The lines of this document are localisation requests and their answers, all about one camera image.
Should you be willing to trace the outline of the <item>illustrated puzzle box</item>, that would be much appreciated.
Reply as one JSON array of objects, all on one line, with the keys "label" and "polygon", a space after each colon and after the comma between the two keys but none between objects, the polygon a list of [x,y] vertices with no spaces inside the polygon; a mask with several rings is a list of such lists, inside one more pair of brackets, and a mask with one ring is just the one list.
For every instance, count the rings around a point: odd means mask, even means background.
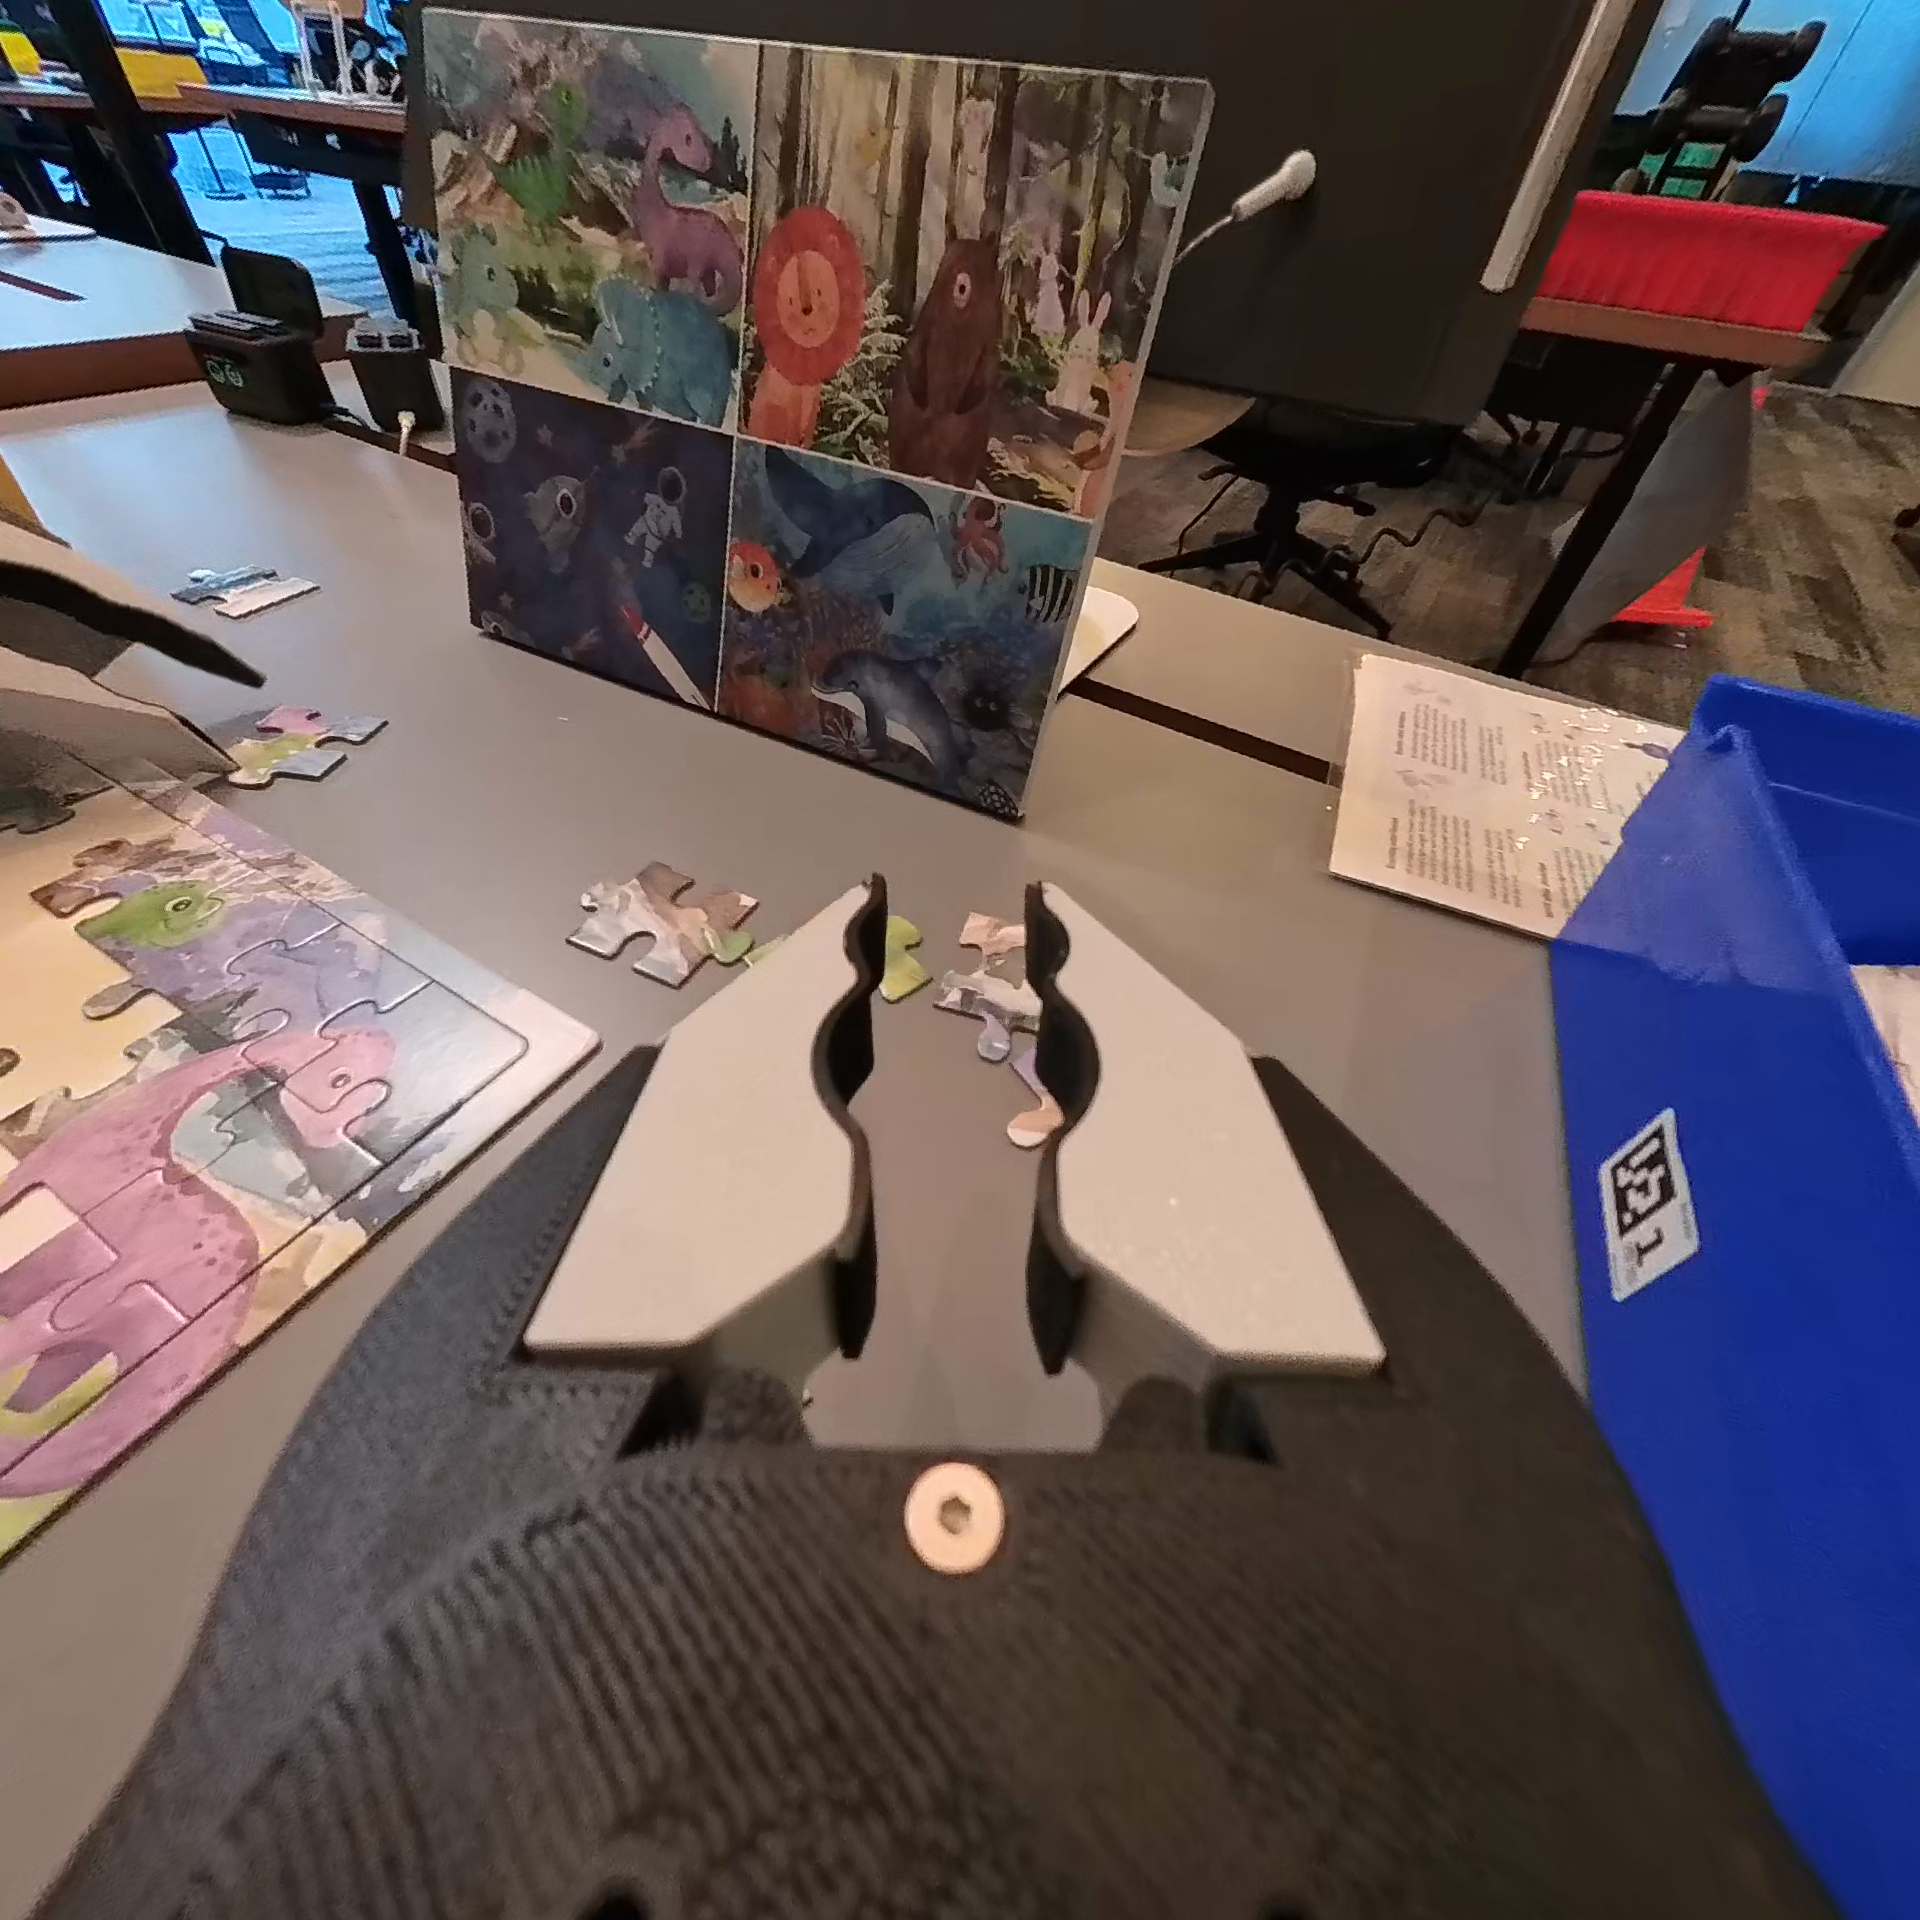
[{"label": "illustrated puzzle box", "polygon": [[469,624],[1017,822],[1202,75],[429,5]]}]

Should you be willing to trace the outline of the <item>storage shelves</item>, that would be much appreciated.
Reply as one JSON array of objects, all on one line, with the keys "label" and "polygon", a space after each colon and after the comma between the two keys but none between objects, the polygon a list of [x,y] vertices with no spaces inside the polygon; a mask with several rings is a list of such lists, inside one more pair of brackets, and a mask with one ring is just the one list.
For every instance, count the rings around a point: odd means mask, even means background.
[{"label": "storage shelves", "polygon": [[404,210],[416,5],[3,5],[5,189],[211,266],[290,258],[325,299],[425,323]]}]

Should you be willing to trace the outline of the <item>black display device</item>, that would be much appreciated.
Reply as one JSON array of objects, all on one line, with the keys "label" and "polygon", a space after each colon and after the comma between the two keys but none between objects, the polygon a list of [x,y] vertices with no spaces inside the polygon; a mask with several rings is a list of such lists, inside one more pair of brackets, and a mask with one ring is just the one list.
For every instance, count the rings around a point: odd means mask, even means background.
[{"label": "black display device", "polygon": [[310,270],[287,256],[225,243],[219,267],[230,303],[191,312],[182,337],[211,396],[236,417],[307,426],[336,414],[322,371],[322,299]]}]

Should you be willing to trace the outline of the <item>purple dinosaur body puzzle piece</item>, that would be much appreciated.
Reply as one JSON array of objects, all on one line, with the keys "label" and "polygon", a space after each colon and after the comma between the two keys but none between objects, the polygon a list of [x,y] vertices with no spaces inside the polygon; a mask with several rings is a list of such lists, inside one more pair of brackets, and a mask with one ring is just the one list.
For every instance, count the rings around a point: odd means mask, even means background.
[{"label": "purple dinosaur body puzzle piece", "polygon": [[5,1365],[68,1345],[147,1358],[255,1262],[253,1225],[218,1185],[143,1173],[5,1267]]}]

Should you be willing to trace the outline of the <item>black charger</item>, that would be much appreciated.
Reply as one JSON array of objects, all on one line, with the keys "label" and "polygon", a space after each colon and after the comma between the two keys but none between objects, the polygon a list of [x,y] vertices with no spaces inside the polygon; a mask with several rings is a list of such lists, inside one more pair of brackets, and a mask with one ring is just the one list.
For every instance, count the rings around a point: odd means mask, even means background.
[{"label": "black charger", "polygon": [[416,326],[363,313],[347,331],[344,362],[371,426],[386,436],[412,442],[445,426],[437,362]]}]

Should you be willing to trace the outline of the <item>pink dinosaur head puzzle piece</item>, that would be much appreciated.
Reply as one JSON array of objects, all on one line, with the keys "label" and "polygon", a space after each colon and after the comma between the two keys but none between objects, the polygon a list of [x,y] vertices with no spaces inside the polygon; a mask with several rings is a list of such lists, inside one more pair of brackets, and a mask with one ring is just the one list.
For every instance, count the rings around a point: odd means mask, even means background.
[{"label": "pink dinosaur head puzzle piece", "polygon": [[280,1113],[276,1090],[242,1112],[236,1140],[273,1130],[298,1157],[317,1204],[333,1204],[397,1162],[404,1148],[515,1065],[530,1044],[515,1028],[439,984],[397,1007],[388,1033],[397,1055],[386,1083],[351,1090],[344,1143],[307,1144]]}]

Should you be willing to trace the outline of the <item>blue plastic bin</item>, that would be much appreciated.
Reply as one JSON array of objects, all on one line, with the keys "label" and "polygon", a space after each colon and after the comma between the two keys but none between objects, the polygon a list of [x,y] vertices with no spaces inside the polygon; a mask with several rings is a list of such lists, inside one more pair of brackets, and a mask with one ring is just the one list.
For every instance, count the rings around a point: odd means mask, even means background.
[{"label": "blue plastic bin", "polygon": [[1842,1914],[1916,1912],[1914,717],[1716,676],[1551,940],[1589,1401]]}]

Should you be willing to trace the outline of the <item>grey bag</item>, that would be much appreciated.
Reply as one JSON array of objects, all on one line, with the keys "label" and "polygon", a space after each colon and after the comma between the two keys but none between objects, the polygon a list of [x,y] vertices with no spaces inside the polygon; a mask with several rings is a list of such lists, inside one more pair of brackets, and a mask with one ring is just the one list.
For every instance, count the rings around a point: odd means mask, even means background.
[{"label": "grey bag", "polygon": [[1766,380],[1743,375],[1688,409],[1643,469],[1617,523],[1539,649],[1537,667],[1571,658],[1614,628],[1689,628],[1708,614],[1688,597],[1704,548],[1743,514],[1754,488],[1757,418]]}]

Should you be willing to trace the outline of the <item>black machine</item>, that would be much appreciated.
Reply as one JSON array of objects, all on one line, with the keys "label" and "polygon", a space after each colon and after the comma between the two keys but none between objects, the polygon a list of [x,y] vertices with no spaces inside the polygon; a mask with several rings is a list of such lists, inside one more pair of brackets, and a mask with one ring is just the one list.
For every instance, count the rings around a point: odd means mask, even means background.
[{"label": "black machine", "polygon": [[1772,142],[1790,106],[1787,84],[1812,63],[1828,23],[1745,27],[1743,13],[1716,15],[1702,27],[1640,118],[1614,190],[1711,201]]}]

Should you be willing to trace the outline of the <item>dinosaur puzzle tray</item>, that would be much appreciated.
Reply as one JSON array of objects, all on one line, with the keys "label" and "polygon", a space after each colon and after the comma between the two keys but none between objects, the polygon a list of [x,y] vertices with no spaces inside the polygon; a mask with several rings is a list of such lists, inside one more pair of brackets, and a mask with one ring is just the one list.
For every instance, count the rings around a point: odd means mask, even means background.
[{"label": "dinosaur puzzle tray", "polygon": [[597,1037],[150,767],[5,771],[3,1549]]}]

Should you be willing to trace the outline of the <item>pink yellow blue puzzle piece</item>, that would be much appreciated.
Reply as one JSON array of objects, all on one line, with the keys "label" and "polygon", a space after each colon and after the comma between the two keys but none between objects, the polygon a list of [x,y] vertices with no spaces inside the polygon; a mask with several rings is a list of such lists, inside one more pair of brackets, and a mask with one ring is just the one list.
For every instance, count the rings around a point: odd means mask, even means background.
[{"label": "pink yellow blue puzzle piece", "polygon": [[262,789],[276,780],[325,780],[344,762],[347,747],[386,730],[383,715],[326,715],[320,708],[261,708],[223,722],[214,736],[230,759],[223,780]]}]

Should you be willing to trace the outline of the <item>light blue white puzzle piece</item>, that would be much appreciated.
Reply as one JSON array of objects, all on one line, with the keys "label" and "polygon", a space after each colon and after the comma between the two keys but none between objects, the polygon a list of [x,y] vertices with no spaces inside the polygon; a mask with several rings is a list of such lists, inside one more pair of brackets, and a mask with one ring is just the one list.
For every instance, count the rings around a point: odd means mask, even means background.
[{"label": "light blue white puzzle piece", "polygon": [[287,605],[317,593],[320,585],[301,575],[284,575],[267,565],[239,565],[228,569],[198,568],[188,571],[172,601],[214,616],[242,620],[261,611]]}]

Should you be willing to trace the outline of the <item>pastel purple pink puzzle piece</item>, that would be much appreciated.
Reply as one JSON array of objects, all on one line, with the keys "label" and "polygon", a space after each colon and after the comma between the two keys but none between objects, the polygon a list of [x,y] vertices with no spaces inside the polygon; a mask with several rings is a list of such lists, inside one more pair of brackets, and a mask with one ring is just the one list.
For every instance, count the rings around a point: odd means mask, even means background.
[{"label": "pastel purple pink puzzle piece", "polygon": [[225,973],[236,992],[223,1016],[228,1037],[253,1067],[313,1107],[388,1076],[397,1055],[388,1014],[432,984],[388,949],[344,933],[242,949]]}]

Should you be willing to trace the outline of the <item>purple blue green puzzle piece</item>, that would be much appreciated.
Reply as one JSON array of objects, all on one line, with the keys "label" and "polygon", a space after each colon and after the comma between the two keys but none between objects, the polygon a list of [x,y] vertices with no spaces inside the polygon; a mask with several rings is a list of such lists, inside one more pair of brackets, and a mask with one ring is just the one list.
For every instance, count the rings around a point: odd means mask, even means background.
[{"label": "purple blue green puzzle piece", "polygon": [[26,1259],[5,1274],[5,1543],[87,1491],[228,1354],[232,1297],[202,1309],[154,1282],[88,1282]]}]

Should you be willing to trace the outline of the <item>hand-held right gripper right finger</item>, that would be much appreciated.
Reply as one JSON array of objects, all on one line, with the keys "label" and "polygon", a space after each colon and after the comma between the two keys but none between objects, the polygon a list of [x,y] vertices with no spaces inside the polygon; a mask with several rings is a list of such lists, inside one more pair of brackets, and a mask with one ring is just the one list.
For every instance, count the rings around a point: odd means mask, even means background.
[{"label": "hand-held right gripper right finger", "polygon": [[1385,1352],[1242,1039],[1055,881],[1024,896],[1043,1372],[1371,1377]]}]

